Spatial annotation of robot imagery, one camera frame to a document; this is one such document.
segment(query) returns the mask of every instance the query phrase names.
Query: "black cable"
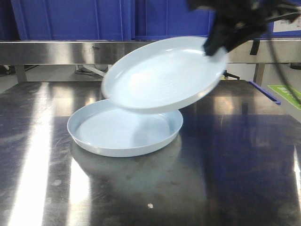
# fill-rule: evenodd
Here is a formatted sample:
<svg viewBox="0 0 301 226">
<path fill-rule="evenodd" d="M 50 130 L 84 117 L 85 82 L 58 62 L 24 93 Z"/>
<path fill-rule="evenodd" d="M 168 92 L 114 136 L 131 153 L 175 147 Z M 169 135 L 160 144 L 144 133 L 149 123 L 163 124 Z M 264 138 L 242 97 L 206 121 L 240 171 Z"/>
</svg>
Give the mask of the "black cable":
<svg viewBox="0 0 301 226">
<path fill-rule="evenodd" d="M 83 72 L 75 72 L 75 74 L 85 74 L 85 75 L 90 75 L 90 76 L 100 76 L 98 74 L 88 74 L 88 73 L 83 73 Z"/>
<path fill-rule="evenodd" d="M 94 73 L 94 74 L 96 74 L 95 72 L 92 72 L 92 71 L 85 71 L 85 70 L 83 70 L 83 69 L 78 70 L 78 72 L 79 72 L 79 73 Z"/>
<path fill-rule="evenodd" d="M 279 76 L 280 80 L 282 81 L 282 83 L 285 84 L 285 86 L 287 87 L 288 91 L 291 92 L 293 98 L 297 101 L 297 103 L 299 105 L 301 105 L 301 99 L 298 98 L 296 92 L 292 89 L 292 87 L 291 87 L 288 79 L 286 78 L 286 76 L 284 75 L 284 73 L 283 73 L 283 71 L 282 71 L 282 69 L 280 67 L 280 63 L 279 63 L 276 51 L 275 51 L 273 43 L 272 43 L 272 36 L 271 36 L 270 29 L 268 29 L 267 35 L 268 35 L 268 40 L 269 40 L 269 42 L 268 42 L 269 43 L 269 51 L 270 51 L 270 53 L 272 55 L 274 64 L 276 66 L 276 71 L 278 73 L 278 76 Z"/>
</svg>

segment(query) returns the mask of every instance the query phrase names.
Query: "blue plastic crate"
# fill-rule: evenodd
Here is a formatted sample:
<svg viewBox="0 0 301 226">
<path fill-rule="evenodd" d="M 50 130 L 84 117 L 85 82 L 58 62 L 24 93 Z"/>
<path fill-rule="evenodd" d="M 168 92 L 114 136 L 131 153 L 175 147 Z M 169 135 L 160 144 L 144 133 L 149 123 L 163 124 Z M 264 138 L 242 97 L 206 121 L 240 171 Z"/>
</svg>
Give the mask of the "blue plastic crate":
<svg viewBox="0 0 301 226">
<path fill-rule="evenodd" d="M 190 11 L 186 0 L 136 0 L 135 38 L 158 40 L 175 36 L 207 36 L 211 12 Z"/>
<path fill-rule="evenodd" d="M 290 0 L 291 3 L 301 6 L 301 0 Z M 211 13 L 209 20 L 209 27 L 212 27 L 214 23 L 214 13 Z M 301 31 L 289 31 L 289 32 L 273 32 L 274 22 L 269 23 L 269 30 L 271 31 L 271 37 L 273 38 L 285 38 L 285 37 L 301 37 Z M 267 38 L 267 34 L 263 34 L 262 38 Z"/>
<path fill-rule="evenodd" d="M 134 0 L 11 0 L 22 40 L 130 40 Z"/>
<path fill-rule="evenodd" d="M 19 39 L 10 0 L 0 0 L 0 40 Z"/>
</svg>

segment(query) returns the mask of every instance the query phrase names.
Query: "stainless steel table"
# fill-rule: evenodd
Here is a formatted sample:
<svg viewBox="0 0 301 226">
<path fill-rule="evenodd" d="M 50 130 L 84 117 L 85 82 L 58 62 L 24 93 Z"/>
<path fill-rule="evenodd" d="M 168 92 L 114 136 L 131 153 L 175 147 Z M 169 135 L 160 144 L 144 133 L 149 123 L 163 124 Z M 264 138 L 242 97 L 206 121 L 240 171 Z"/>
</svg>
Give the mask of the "stainless steel table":
<svg viewBox="0 0 301 226">
<path fill-rule="evenodd" d="M 245 81 L 181 110 L 179 136 L 134 158 L 67 132 L 98 82 L 27 82 L 0 95 L 0 225 L 299 226 L 301 124 Z"/>
</svg>

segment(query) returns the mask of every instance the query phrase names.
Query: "green sign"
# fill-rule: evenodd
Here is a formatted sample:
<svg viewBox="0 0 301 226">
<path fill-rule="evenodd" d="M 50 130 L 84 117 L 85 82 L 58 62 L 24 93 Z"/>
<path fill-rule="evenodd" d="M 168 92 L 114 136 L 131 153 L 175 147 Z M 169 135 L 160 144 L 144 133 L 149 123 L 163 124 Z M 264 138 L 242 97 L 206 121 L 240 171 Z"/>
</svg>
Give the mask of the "green sign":
<svg viewBox="0 0 301 226">
<path fill-rule="evenodd" d="M 292 105 L 294 105 L 296 108 L 301 110 L 301 105 L 298 104 L 298 102 L 293 98 L 291 92 L 287 89 L 287 86 L 284 86 L 284 85 L 270 85 L 268 87 L 270 87 L 272 90 L 274 90 L 280 96 L 282 96 L 284 99 L 286 99 Z M 301 92 L 295 90 L 294 88 L 292 88 L 292 90 L 295 91 L 295 94 L 301 100 Z"/>
</svg>

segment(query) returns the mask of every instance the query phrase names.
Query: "metal shelf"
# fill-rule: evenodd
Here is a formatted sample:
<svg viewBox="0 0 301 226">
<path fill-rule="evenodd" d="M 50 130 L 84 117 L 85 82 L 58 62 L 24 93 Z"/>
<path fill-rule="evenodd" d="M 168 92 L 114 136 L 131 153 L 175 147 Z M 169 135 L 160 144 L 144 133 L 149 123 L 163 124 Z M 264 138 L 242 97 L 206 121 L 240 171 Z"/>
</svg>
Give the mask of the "metal shelf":
<svg viewBox="0 0 301 226">
<path fill-rule="evenodd" d="M 300 38 L 272 40 L 280 63 L 301 62 Z M 15 65 L 18 81 L 27 81 L 23 65 L 114 64 L 131 51 L 151 41 L 1 41 L 0 64 Z M 261 40 L 257 55 L 250 55 L 253 41 L 229 53 L 229 63 L 257 64 L 255 79 L 260 83 L 264 64 L 274 63 L 269 41 Z"/>
</svg>

